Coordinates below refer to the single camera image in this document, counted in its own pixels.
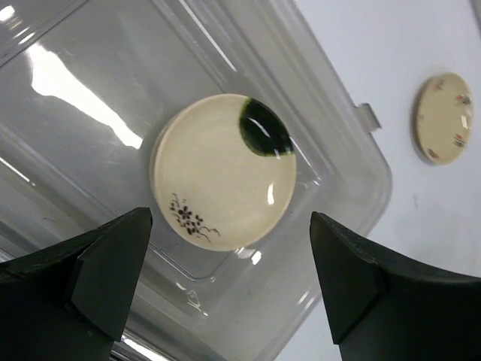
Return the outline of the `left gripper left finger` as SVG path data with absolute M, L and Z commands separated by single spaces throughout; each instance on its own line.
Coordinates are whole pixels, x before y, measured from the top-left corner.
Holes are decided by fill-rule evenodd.
M 121 339 L 153 218 L 136 208 L 1 264 L 3 360 L 108 360 Z

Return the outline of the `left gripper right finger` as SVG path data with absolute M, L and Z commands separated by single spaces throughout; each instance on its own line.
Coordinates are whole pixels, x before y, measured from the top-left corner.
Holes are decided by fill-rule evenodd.
M 314 212 L 310 243 L 344 360 L 478 360 L 480 280 L 404 256 Z

